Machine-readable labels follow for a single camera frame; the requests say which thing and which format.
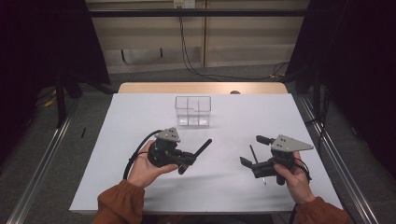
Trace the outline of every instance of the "hand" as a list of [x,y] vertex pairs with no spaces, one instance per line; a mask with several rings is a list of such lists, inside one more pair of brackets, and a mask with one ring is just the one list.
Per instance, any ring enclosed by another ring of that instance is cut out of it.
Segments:
[[128,176],[128,182],[132,185],[145,188],[150,185],[159,175],[172,172],[177,169],[176,164],[169,164],[163,167],[156,167],[148,159],[149,147],[153,140],[148,141],[145,146],[139,151],[139,154],[134,161],[131,173]]
[[[300,153],[298,151],[293,152],[294,158],[300,159]],[[297,164],[302,165],[299,160],[294,160]],[[293,166],[291,170],[288,170],[281,164],[275,164],[274,169],[286,179],[291,198],[297,204],[310,203],[315,200],[315,196],[309,188],[308,179],[305,172],[297,167]]]

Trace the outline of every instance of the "white table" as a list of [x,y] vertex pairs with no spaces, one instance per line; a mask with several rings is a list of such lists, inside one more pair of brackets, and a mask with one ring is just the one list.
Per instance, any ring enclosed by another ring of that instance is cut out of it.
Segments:
[[[160,176],[146,188],[146,214],[227,214],[290,211],[294,205],[286,186],[274,176],[267,185],[242,166],[239,157],[259,161],[271,157],[270,147],[256,135],[276,138],[280,133],[313,145],[290,94],[209,95],[212,112],[208,127],[177,126],[174,93],[115,94],[70,210],[91,214],[97,196],[120,182],[125,165],[140,142],[153,131],[176,127],[178,149],[195,152],[208,138],[212,144],[184,175]],[[315,150],[301,152],[313,180],[314,194],[342,208]]]

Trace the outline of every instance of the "orange sleeve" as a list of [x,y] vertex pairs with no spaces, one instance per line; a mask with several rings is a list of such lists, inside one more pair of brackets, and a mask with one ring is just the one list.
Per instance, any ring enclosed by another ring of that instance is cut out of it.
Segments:
[[352,223],[346,211],[317,197],[311,203],[297,205],[297,224],[349,224]]
[[98,212],[93,223],[133,223],[142,221],[145,190],[122,180],[98,197]]

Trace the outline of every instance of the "transparent container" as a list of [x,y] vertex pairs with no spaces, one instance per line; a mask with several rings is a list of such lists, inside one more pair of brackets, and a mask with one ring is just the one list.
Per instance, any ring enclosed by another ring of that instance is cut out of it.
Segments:
[[175,100],[177,125],[209,125],[210,96],[177,96]]

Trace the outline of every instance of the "power outlet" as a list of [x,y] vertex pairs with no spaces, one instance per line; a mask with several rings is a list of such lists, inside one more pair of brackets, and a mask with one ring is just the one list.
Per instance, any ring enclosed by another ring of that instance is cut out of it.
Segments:
[[184,8],[195,8],[195,0],[185,0]]
[[174,0],[174,8],[184,8],[184,0]]

